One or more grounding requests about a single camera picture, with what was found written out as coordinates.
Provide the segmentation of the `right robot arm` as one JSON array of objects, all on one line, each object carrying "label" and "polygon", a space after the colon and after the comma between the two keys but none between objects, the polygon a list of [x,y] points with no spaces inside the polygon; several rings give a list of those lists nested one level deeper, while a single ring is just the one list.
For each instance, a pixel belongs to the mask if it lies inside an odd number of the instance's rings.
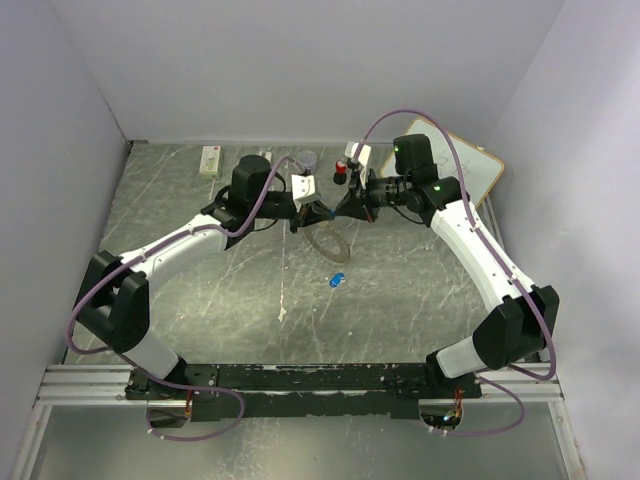
[{"label": "right robot arm", "polygon": [[539,287],[491,237],[459,180],[442,177],[424,134],[393,142],[396,175],[378,178],[369,168],[370,149],[350,142],[335,165],[334,181],[348,191],[335,209],[338,216],[372,222],[383,207],[406,207],[417,214],[455,254],[473,280],[487,310],[467,338],[437,351],[434,367],[424,374],[426,390],[443,398],[459,377],[498,370],[550,350],[559,296],[552,286]]}]

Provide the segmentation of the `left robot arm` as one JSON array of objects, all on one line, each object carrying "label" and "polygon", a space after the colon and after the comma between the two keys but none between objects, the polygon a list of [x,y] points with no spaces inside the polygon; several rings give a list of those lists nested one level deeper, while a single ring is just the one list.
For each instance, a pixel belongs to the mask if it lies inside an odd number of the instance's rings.
[{"label": "left robot arm", "polygon": [[319,197],[315,161],[285,156],[270,162],[261,155],[239,160],[228,185],[185,225],[160,239],[120,255],[108,251],[89,262],[66,327],[70,350],[81,324],[125,361],[150,376],[162,398],[181,395],[187,385],[185,360],[151,328],[151,296],[187,267],[222,253],[254,232],[259,219],[285,221],[292,231],[329,221],[332,211]]}]

